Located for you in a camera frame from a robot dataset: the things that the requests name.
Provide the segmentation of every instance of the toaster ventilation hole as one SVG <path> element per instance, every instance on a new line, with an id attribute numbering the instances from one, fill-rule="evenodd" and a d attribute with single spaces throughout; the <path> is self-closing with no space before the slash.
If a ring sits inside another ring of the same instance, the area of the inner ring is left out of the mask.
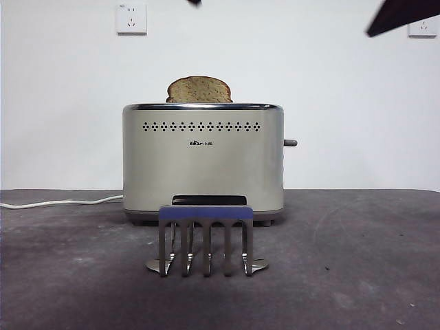
<path id="1" fill-rule="evenodd" d="M 258 122 L 144 122 L 145 132 L 258 132 L 261 126 Z"/>

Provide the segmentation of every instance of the gray tabletop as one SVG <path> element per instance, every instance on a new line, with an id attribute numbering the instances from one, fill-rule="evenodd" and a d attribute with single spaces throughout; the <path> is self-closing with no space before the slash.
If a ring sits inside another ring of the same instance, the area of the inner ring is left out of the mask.
<path id="1" fill-rule="evenodd" d="M 115 190 L 6 190 L 1 200 L 98 199 Z M 157 227 L 128 222 L 120 202 L 1 210 L 1 328 L 440 329 L 440 193 L 286 190 L 284 218 L 254 229 L 267 270 L 160 278 Z"/>

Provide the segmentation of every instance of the white power cord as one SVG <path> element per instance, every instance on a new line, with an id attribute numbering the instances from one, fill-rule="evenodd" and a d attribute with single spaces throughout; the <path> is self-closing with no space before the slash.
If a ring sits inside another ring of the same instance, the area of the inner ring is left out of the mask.
<path id="1" fill-rule="evenodd" d="M 37 208 L 39 206 L 46 206 L 46 205 L 56 205 L 56 204 L 85 204 L 85 205 L 94 205 L 94 204 L 100 204 L 105 203 L 106 201 L 113 201 L 114 199 L 121 199 L 124 195 L 118 195 L 118 196 L 111 196 L 103 199 L 98 199 L 97 201 L 42 201 L 41 203 L 33 203 L 33 204 L 24 204 L 24 205 L 12 205 L 12 204 L 6 204 L 6 203 L 0 203 L 1 208 L 9 208 L 11 210 L 20 210 L 22 208 Z"/>

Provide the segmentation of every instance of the wall socket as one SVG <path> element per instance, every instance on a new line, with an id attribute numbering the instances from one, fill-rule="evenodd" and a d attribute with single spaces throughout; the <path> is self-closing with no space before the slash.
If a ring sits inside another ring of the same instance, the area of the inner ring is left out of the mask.
<path id="1" fill-rule="evenodd" d="M 437 36 L 437 16 L 408 25 L 410 38 L 433 39 Z"/>
<path id="2" fill-rule="evenodd" d="M 119 35 L 146 34 L 146 5 L 144 3 L 118 5 L 116 32 Z"/>

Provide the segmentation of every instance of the toaster lever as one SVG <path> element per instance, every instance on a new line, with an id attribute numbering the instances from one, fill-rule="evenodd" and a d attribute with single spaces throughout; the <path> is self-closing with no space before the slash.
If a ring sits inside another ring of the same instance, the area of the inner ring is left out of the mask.
<path id="1" fill-rule="evenodd" d="M 284 146 L 297 146 L 298 141 L 296 140 L 284 140 Z"/>

